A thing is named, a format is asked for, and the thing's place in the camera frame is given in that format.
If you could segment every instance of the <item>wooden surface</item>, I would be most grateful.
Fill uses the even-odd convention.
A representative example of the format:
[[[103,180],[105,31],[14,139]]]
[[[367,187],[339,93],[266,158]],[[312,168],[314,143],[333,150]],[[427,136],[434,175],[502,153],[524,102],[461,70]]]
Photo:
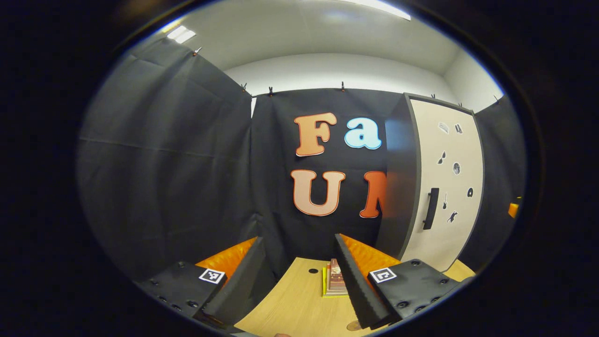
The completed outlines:
[[[322,297],[322,268],[326,262],[296,258],[264,300],[235,327],[260,337],[276,333],[291,337],[358,337],[376,331],[349,331],[347,325],[358,319],[349,297]],[[308,271],[312,268],[317,273]],[[459,261],[444,274],[456,281],[474,275]]]

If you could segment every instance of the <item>black fabric backdrop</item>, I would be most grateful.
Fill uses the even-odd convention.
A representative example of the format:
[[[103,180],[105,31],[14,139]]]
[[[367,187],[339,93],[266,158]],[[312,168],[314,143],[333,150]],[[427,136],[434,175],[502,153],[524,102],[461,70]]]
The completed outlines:
[[[252,195],[258,211],[260,229],[275,273],[280,276],[295,257],[328,260],[333,256],[334,235],[343,233],[374,246],[381,214],[377,218],[361,218],[368,196],[368,171],[386,172],[385,117],[402,94],[373,90],[309,89],[276,92],[272,97],[258,96],[252,118],[252,154],[250,170]],[[332,112],[337,118],[330,125],[330,139],[324,153],[309,157],[295,154],[300,144],[299,116]],[[376,150],[351,148],[344,136],[350,119],[366,117],[379,127],[383,141]],[[311,200],[326,200],[326,171],[341,171],[340,199],[335,212],[327,216],[302,213],[294,205],[294,180],[291,171],[305,169],[316,172],[312,181]]]
[[[256,234],[251,96],[167,38],[130,50],[92,101],[77,180],[90,226],[130,278]]]
[[[499,251],[515,223],[509,204],[524,197],[526,147],[507,96],[475,114],[483,148],[484,193],[472,234],[458,259],[479,272]]]

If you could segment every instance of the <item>sticker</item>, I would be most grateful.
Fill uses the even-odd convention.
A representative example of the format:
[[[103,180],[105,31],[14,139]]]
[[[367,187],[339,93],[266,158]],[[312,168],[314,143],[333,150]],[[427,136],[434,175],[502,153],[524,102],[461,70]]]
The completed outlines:
[[[447,219],[448,222],[453,222],[453,220],[455,220],[455,216],[458,213],[456,211],[453,211],[453,213],[451,213],[451,216],[449,217],[449,219]]]
[[[443,122],[439,122],[439,129],[443,130],[446,134],[449,134],[449,127]]]
[[[225,276],[224,272],[219,272],[217,270],[208,268],[204,271],[202,275],[199,276],[199,279],[206,282],[218,284],[220,280],[223,278],[223,276]]]
[[[455,175],[458,175],[460,172],[462,172],[462,168],[459,166],[459,163],[454,163],[453,164],[453,173]]]
[[[441,155],[441,158],[439,159],[439,161],[437,161],[437,164],[441,165],[443,163],[444,159],[445,159],[445,151],[443,151],[443,155]]]
[[[370,272],[370,275],[373,276],[377,283],[385,282],[397,277],[389,268],[375,270],[374,272]]]

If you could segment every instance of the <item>door handle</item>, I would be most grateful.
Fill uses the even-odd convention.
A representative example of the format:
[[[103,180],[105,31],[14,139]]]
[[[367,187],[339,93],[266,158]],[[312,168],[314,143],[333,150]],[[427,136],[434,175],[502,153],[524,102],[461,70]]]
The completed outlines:
[[[428,195],[430,196],[428,200],[428,212],[426,213],[426,219],[423,221],[423,229],[432,228],[432,221],[435,218],[435,212],[437,211],[437,202],[439,201],[439,189],[431,188],[431,192]]]

